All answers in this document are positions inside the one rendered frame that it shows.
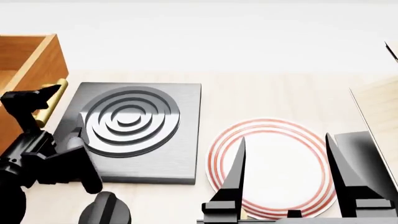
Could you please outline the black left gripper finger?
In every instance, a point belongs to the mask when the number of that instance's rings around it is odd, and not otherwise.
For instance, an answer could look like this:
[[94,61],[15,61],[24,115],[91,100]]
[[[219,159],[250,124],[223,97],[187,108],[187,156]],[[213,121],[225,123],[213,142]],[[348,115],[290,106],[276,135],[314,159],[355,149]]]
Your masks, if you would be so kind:
[[76,127],[55,148],[55,154],[44,159],[38,183],[67,184],[80,181],[88,194],[102,191],[102,179],[85,148],[87,133],[83,125],[83,117],[78,115]]
[[32,113],[36,110],[48,109],[48,100],[58,92],[60,87],[61,85],[50,85],[35,91],[7,91],[0,98],[0,102],[16,119],[23,132],[39,132],[39,125]]

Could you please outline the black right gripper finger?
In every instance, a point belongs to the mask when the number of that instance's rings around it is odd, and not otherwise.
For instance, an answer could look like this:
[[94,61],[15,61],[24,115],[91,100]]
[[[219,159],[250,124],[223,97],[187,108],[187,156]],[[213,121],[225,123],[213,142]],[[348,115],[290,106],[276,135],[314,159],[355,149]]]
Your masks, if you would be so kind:
[[343,218],[358,218],[357,210],[393,210],[393,201],[384,199],[366,186],[362,186],[353,180],[349,175],[348,163],[338,149],[335,136],[326,134],[326,153],[331,169],[336,195]]
[[246,141],[241,139],[233,165],[221,188],[201,205],[204,220],[239,220],[241,218]]

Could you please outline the brass bar drawer handle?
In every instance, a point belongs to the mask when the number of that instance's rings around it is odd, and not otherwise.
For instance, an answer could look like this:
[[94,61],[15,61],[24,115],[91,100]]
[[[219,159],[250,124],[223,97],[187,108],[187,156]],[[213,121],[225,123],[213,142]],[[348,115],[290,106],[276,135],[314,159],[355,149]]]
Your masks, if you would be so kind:
[[38,112],[34,114],[35,121],[38,124],[39,128],[44,128],[44,126],[47,124],[47,121],[49,120],[55,107],[57,106],[62,95],[67,89],[68,82],[66,79],[61,78],[57,81],[56,85],[60,85],[60,88],[51,98],[49,98],[49,100],[47,100],[47,104],[49,107],[45,110],[38,110]]

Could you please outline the brown wooden drawer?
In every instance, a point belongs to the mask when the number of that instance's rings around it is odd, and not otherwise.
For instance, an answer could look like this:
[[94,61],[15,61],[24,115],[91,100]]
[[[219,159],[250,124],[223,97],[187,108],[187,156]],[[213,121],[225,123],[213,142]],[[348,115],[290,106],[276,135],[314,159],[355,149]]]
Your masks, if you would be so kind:
[[57,35],[0,35],[0,97],[30,91],[68,76]]

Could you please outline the dark grey metal plate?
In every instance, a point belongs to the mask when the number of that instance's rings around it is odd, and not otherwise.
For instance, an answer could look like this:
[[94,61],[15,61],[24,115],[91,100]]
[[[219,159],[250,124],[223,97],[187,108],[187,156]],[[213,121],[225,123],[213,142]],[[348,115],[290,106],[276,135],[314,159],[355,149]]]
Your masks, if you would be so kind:
[[384,199],[394,201],[398,198],[396,187],[369,132],[337,134],[335,139],[354,173],[349,175],[350,180],[366,186]]

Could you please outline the white plate with red rings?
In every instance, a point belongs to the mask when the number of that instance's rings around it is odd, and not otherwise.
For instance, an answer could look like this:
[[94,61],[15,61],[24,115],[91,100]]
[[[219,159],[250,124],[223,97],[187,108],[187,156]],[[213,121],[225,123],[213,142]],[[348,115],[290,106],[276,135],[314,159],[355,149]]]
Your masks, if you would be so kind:
[[289,210],[313,218],[336,201],[324,140],[301,124],[275,118],[247,119],[215,138],[205,155],[205,172],[214,190],[223,185],[242,142],[242,207],[252,218],[278,220]]

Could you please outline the black round stove knob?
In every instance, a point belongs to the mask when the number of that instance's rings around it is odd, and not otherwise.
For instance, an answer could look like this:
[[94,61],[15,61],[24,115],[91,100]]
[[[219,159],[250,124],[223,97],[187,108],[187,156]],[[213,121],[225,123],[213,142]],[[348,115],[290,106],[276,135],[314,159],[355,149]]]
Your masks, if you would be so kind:
[[131,224],[131,213],[114,193],[100,192],[81,213],[78,224]]

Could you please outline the grey square stove burner plate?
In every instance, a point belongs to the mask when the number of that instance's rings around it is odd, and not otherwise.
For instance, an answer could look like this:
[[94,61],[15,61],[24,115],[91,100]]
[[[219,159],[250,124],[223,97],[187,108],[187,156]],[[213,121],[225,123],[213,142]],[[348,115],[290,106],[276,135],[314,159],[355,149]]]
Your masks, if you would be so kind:
[[76,128],[104,182],[195,184],[199,83],[81,83],[53,136]]

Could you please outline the white panel with black edge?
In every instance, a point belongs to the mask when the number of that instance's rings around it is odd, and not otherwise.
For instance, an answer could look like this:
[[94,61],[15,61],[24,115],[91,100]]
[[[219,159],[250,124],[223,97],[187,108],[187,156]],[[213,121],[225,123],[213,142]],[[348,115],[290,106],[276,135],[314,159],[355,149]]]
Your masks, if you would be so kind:
[[385,41],[386,49],[392,55],[394,60],[398,63],[398,40]]

